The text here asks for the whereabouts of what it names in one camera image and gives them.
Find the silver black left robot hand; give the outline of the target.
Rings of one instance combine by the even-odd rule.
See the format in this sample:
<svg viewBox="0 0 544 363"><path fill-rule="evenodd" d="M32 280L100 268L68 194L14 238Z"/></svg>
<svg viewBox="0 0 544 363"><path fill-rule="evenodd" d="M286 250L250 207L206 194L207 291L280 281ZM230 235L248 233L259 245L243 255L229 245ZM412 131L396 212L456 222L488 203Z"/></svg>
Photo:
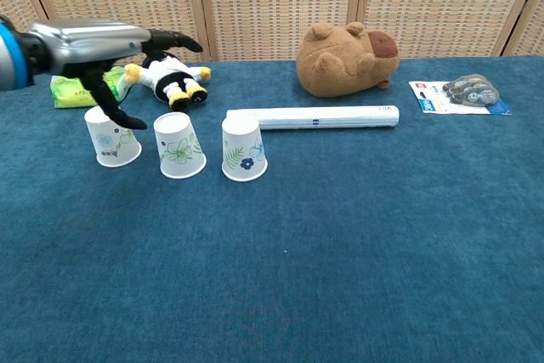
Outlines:
<svg viewBox="0 0 544 363"><path fill-rule="evenodd" d="M146 129L120 107L104 81L117 60L141 52L187 48L200 53L202 46L179 31L148 29L108 19L47 20L35 22L20 34L36 73L77 78L102 111L117 125Z"/></svg>

